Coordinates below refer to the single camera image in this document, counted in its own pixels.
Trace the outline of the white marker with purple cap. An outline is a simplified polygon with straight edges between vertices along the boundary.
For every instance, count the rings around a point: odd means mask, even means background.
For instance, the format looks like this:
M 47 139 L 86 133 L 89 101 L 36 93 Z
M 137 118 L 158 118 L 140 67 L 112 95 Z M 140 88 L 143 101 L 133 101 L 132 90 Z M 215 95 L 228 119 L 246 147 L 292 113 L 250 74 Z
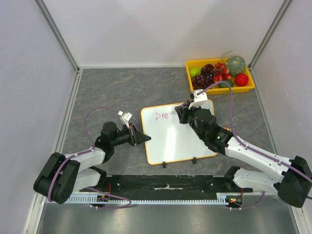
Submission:
M 178 108 L 178 107 L 185 107 L 185 106 L 188 106 L 188 105 L 189 105 L 188 102 L 183 102 L 182 104 L 173 107 L 173 108 L 172 108 L 172 111 L 170 112 L 170 115 L 172 115 L 173 113 L 176 112 L 176 108 Z

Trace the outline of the orange framed whiteboard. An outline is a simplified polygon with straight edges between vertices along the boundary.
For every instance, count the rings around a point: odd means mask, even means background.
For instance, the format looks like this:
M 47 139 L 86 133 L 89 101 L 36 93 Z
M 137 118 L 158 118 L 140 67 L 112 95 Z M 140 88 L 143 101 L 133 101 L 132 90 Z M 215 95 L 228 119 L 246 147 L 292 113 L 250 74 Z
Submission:
M 151 165 L 193 158 L 216 156 L 188 124 L 180 124 L 172 108 L 180 103 L 146 107 L 141 110 L 143 133 L 152 139 L 145 142 L 147 161 Z

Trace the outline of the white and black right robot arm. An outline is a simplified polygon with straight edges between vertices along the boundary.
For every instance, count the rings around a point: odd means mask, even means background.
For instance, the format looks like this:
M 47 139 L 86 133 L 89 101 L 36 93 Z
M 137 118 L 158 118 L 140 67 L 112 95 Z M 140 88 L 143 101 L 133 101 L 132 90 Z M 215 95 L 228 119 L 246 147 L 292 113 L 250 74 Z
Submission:
M 312 171 L 304 158 L 290 159 L 249 144 L 234 132 L 220 127 L 209 109 L 180 105 L 175 111 L 179 122 L 188 124 L 209 150 L 239 159 L 259 170 L 252 173 L 236 169 L 234 175 L 223 179 L 227 191 L 263 190 L 277 194 L 291 206 L 303 207 L 312 189 Z

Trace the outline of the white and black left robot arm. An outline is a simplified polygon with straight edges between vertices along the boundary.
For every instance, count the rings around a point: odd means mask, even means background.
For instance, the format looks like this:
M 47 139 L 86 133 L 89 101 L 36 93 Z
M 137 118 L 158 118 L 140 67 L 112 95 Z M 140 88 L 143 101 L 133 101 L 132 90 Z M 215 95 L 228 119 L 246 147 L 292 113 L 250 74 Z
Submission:
M 51 154 L 35 180 L 33 189 L 57 204 L 63 204 L 73 192 L 87 187 L 101 192 L 107 186 L 106 178 L 102 177 L 106 173 L 95 167 L 110 160 L 116 146 L 137 146 L 151 139 L 133 124 L 118 129 L 114 122 L 106 122 L 91 148 L 73 155 L 58 152 Z

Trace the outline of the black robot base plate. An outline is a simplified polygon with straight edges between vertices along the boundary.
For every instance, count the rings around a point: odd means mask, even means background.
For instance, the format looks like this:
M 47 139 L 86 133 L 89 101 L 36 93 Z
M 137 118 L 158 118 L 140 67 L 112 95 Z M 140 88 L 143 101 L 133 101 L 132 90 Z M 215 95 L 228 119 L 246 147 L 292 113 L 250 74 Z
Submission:
M 95 188 L 130 200 L 214 200 L 217 193 L 253 191 L 212 175 L 107 175 Z

